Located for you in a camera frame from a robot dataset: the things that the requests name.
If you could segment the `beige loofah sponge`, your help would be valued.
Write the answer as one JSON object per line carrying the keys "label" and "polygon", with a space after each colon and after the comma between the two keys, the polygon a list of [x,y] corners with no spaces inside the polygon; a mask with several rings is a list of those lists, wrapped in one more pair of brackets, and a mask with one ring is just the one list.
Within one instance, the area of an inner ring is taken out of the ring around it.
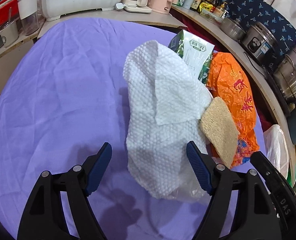
{"label": "beige loofah sponge", "polygon": [[239,131],[229,108],[219,96],[213,98],[200,120],[200,129],[210,141],[210,154],[231,168],[237,151]]}

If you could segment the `orange snack wrapper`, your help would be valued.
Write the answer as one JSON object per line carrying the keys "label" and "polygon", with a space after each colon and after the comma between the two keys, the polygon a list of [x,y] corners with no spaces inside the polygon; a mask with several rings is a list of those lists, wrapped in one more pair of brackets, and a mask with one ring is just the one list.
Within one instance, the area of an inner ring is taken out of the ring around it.
{"label": "orange snack wrapper", "polygon": [[232,130],[227,127],[222,133],[215,131],[209,140],[214,157],[228,168],[248,162],[252,153],[260,149],[254,129],[243,129],[240,123]]}

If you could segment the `white paper towel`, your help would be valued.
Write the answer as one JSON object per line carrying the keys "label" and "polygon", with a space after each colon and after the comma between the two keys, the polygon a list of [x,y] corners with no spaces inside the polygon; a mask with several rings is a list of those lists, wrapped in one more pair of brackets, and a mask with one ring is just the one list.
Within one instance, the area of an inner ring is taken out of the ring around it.
{"label": "white paper towel", "polygon": [[194,174],[187,143],[207,152],[199,123],[213,97],[174,51],[155,40],[127,55],[123,77],[130,108],[128,170],[151,196],[166,199],[183,173]]}

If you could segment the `orange tea bag wrapper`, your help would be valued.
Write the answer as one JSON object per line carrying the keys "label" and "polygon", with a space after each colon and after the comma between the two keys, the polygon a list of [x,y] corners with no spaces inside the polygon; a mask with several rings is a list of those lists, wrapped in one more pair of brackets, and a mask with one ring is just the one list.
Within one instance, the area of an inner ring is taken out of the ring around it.
{"label": "orange tea bag wrapper", "polygon": [[248,144],[256,144],[256,111],[248,77],[230,53],[217,52],[211,60],[207,87],[224,100]]}

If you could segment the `green white milk carton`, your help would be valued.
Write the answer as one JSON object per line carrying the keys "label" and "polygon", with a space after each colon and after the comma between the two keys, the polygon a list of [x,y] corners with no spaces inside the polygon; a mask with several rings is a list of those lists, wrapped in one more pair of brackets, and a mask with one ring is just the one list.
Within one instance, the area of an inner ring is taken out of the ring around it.
{"label": "green white milk carton", "polygon": [[212,43],[186,30],[181,30],[170,41],[168,47],[184,60],[192,76],[204,85],[207,84],[215,48]]}

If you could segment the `clear plastic bag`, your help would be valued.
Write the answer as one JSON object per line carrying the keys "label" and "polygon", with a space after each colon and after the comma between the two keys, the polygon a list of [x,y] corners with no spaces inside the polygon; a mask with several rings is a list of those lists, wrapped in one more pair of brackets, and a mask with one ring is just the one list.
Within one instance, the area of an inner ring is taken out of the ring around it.
{"label": "clear plastic bag", "polygon": [[182,178],[180,179],[180,185],[173,190],[166,199],[205,204],[209,202],[210,196],[206,191],[202,190],[193,173],[183,173]]}

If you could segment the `white lined trash bin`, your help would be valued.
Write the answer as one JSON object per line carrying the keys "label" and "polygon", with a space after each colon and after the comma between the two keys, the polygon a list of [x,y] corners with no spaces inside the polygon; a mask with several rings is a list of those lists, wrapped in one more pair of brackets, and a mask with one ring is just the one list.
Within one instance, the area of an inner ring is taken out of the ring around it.
{"label": "white lined trash bin", "polygon": [[287,179],[289,156],[283,130],[275,124],[264,132],[265,149],[271,164]]}

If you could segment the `purple tablecloth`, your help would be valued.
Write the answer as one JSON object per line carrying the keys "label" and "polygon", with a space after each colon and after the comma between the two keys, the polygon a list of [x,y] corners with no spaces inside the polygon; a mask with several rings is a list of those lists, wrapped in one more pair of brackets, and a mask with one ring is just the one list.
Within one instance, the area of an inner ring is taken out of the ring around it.
{"label": "purple tablecloth", "polygon": [[127,169],[126,56],[172,38],[146,25],[73,18],[23,57],[0,95],[0,222],[11,236],[41,172],[66,172],[108,142],[111,161],[89,197],[107,238],[192,239],[207,206],[153,198]]}

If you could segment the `black induction cooker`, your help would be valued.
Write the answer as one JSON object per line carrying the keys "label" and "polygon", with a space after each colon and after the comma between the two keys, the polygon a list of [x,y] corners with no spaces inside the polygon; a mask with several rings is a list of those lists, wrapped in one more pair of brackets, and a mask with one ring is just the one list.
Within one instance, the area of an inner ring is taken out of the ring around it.
{"label": "black induction cooker", "polygon": [[277,84],[275,83],[275,80],[273,77],[269,74],[269,72],[266,70],[266,68],[263,68],[263,71],[265,73],[265,80],[269,84],[270,88],[273,90],[273,93],[275,94],[279,105],[281,109],[283,110],[284,115],[288,118],[291,115],[291,111],[288,107],[288,104],[286,103],[286,100],[284,99],[280,89],[278,88]]}

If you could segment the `large steel steamer pot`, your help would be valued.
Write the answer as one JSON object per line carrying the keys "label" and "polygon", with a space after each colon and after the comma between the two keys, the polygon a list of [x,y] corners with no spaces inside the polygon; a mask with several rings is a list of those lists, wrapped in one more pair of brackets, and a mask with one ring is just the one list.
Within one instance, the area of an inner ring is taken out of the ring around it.
{"label": "large steel steamer pot", "polygon": [[285,55],[275,72],[275,83],[286,102],[296,101],[296,45]]}

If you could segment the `steel rice cooker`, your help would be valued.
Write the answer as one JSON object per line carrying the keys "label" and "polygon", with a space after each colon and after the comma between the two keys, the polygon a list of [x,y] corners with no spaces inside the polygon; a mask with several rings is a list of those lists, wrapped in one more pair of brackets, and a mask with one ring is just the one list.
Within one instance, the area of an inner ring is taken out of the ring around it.
{"label": "steel rice cooker", "polygon": [[241,46],[259,65],[276,68],[281,61],[280,45],[272,32],[261,22],[250,25],[241,39]]}

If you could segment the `dark sauce bottle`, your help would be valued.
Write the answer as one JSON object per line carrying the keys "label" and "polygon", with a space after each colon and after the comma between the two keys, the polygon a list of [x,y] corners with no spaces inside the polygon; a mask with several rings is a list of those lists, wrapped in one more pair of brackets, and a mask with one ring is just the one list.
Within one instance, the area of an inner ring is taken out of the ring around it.
{"label": "dark sauce bottle", "polygon": [[201,2],[202,2],[202,0],[194,0],[190,6],[190,10],[198,11]]}

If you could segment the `blue patterned cloth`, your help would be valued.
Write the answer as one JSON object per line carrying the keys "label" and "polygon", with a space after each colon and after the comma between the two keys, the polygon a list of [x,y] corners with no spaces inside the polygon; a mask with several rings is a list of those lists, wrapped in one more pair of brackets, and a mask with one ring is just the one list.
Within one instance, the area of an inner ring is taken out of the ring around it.
{"label": "blue patterned cloth", "polygon": [[228,16],[239,21],[245,31],[256,22],[261,22],[277,40],[274,56],[265,64],[272,73],[286,53],[296,45],[296,29],[286,17],[264,0],[221,0],[226,2]]}

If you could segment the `red basin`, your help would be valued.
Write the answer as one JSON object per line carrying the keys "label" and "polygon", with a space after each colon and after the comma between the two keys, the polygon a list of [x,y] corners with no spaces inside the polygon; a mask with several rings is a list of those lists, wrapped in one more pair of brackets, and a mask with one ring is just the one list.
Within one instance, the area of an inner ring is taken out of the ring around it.
{"label": "red basin", "polygon": [[0,26],[8,22],[10,9],[11,17],[19,14],[18,0],[2,0],[0,2]]}

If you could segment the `white cup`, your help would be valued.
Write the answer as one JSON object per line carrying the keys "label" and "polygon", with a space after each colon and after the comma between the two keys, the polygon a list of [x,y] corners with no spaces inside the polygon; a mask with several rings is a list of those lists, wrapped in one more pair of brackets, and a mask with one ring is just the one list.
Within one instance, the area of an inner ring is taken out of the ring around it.
{"label": "white cup", "polygon": [[19,17],[26,36],[39,29],[37,0],[18,0]]}

